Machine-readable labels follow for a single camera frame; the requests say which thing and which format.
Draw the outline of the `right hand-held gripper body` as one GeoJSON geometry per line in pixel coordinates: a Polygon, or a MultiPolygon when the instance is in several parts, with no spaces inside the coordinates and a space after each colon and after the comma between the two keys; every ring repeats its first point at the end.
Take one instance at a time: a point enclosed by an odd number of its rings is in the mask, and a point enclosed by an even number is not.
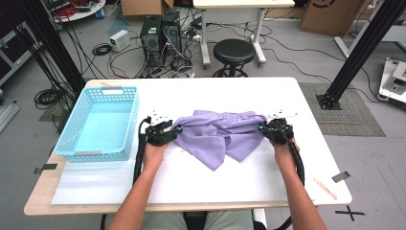
{"type": "Polygon", "coordinates": [[[284,117],[277,116],[270,121],[273,122],[273,126],[269,127],[271,134],[266,137],[271,142],[283,145],[294,138],[293,126],[290,125],[284,117]]]}

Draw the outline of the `purple shorts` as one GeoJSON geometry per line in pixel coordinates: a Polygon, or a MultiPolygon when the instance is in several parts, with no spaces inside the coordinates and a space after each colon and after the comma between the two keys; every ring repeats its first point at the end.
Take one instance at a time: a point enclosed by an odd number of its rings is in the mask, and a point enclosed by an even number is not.
{"type": "Polygon", "coordinates": [[[244,161],[262,142],[258,127],[265,121],[265,116],[254,111],[195,110],[191,116],[181,117],[173,124],[182,128],[175,143],[215,171],[226,155],[237,162],[244,161]]]}

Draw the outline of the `light blue plastic basket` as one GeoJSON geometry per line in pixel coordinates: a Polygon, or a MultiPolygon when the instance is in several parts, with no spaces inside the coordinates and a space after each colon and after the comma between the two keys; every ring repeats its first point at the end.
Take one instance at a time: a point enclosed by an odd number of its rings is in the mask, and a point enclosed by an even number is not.
{"type": "Polygon", "coordinates": [[[136,86],[85,87],[56,142],[55,154],[74,163],[126,161],[139,105],[136,86]]]}

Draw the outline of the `person's right hand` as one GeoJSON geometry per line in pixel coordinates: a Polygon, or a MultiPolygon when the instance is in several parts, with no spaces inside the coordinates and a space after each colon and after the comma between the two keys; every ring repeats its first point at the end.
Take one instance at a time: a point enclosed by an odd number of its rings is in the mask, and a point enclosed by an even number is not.
{"type": "Polygon", "coordinates": [[[276,144],[271,143],[275,152],[275,160],[281,172],[295,172],[296,164],[294,162],[292,153],[287,143],[285,144],[276,144]]]}

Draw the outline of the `grey floor mat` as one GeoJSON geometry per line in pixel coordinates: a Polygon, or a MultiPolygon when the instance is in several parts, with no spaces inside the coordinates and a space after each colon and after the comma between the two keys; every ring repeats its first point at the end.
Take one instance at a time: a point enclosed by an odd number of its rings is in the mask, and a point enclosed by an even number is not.
{"type": "Polygon", "coordinates": [[[316,98],[329,88],[328,83],[299,83],[304,97],[324,135],[385,137],[385,133],[371,114],[360,95],[346,90],[338,110],[322,109],[316,98]]]}

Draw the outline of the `thin wooden stick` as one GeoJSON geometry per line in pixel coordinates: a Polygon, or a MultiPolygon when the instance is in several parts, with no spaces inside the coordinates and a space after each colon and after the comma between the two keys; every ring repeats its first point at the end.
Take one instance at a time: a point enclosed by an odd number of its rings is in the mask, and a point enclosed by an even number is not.
{"type": "Polygon", "coordinates": [[[313,180],[315,181],[315,183],[317,183],[319,185],[319,187],[321,189],[323,189],[329,196],[331,196],[334,200],[337,200],[338,197],[337,195],[335,195],[321,180],[319,180],[316,177],[313,177],[313,180]]]}

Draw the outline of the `black tape strip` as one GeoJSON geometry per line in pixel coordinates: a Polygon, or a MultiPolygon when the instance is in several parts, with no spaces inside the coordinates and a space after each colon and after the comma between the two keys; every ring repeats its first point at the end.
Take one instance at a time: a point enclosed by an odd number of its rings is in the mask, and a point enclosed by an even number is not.
{"type": "Polygon", "coordinates": [[[346,179],[349,178],[349,177],[350,177],[350,174],[349,174],[348,172],[340,172],[340,173],[334,175],[334,176],[332,177],[332,180],[333,180],[335,183],[338,183],[338,182],[340,182],[340,181],[342,181],[342,180],[346,180],[346,179]]]}
{"type": "Polygon", "coordinates": [[[57,167],[56,163],[53,164],[43,164],[41,168],[35,168],[34,169],[34,174],[42,174],[43,171],[48,171],[48,170],[55,170],[57,167]]]}

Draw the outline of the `white foam mat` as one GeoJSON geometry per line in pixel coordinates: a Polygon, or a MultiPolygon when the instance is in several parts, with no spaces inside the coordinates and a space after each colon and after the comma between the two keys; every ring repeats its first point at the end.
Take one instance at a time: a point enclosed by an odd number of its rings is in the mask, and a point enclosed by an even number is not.
{"type": "MultiPolygon", "coordinates": [[[[266,120],[281,116],[291,124],[311,114],[303,95],[297,95],[295,99],[284,98],[278,85],[262,92],[255,86],[226,87],[180,79],[144,82],[136,87],[140,105],[129,158],[88,163],[66,159],[53,204],[122,203],[133,181],[138,132],[149,126],[153,110],[173,123],[181,117],[191,116],[195,110],[254,111],[266,120]]],[[[148,201],[155,205],[283,201],[286,196],[282,178],[272,153],[272,147],[263,139],[244,161],[237,162],[226,155],[224,162],[212,171],[174,140],[166,150],[148,201]]]]}

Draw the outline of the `person's legs in grey trousers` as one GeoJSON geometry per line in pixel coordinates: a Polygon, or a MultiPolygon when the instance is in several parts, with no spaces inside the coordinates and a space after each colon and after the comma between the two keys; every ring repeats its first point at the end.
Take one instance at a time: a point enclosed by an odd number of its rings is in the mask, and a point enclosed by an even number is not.
{"type": "MultiPolygon", "coordinates": [[[[182,213],[145,214],[142,230],[188,230],[182,213]]],[[[212,211],[206,216],[203,230],[254,230],[250,210],[212,211]]]]}

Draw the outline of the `black tape cross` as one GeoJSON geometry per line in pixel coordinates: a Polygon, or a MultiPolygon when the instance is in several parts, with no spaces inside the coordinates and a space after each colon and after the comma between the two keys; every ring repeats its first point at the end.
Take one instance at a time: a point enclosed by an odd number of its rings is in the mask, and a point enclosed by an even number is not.
{"type": "Polygon", "coordinates": [[[366,214],[363,212],[358,212],[358,211],[353,211],[349,207],[349,205],[346,206],[345,210],[336,210],[335,211],[336,215],[347,215],[350,217],[351,221],[355,221],[355,216],[365,216],[366,214]]]}

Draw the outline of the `white desk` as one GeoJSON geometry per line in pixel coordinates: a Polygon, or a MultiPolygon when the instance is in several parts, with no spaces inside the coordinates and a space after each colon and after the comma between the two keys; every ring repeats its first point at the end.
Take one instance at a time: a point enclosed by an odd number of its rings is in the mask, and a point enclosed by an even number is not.
{"type": "Polygon", "coordinates": [[[266,58],[259,45],[259,35],[262,21],[269,8],[291,8],[293,0],[192,0],[193,6],[201,10],[200,48],[203,68],[211,64],[207,42],[207,24],[239,24],[255,22],[253,35],[249,36],[253,44],[259,65],[266,62],[266,58]]]}

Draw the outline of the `white machine panel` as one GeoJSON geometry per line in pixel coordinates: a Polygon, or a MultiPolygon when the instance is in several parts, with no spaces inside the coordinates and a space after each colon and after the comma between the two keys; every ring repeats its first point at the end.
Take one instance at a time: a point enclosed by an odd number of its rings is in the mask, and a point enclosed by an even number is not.
{"type": "Polygon", "coordinates": [[[378,90],[378,99],[393,99],[406,104],[406,61],[387,57],[378,90]]]}

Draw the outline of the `large printed cardboard box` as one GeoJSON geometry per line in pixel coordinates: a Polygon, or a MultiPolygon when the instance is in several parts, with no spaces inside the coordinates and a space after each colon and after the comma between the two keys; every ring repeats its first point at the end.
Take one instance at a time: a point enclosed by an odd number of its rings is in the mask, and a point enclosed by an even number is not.
{"type": "Polygon", "coordinates": [[[308,0],[300,30],[329,36],[344,36],[367,0],[308,0]]]}

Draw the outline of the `grey metal rack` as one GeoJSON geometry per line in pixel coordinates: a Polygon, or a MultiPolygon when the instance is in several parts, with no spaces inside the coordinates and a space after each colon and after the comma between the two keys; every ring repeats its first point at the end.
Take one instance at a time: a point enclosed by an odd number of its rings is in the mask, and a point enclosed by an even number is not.
{"type": "Polygon", "coordinates": [[[0,28],[0,86],[2,86],[41,47],[26,22],[17,26],[28,37],[28,48],[14,30],[0,28]]]}

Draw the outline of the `grey metal rail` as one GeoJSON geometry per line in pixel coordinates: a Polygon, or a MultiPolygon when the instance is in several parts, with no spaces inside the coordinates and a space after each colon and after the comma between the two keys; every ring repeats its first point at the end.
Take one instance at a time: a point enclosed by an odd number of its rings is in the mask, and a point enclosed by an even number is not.
{"type": "Polygon", "coordinates": [[[16,103],[0,105],[0,133],[20,110],[16,103]]]}

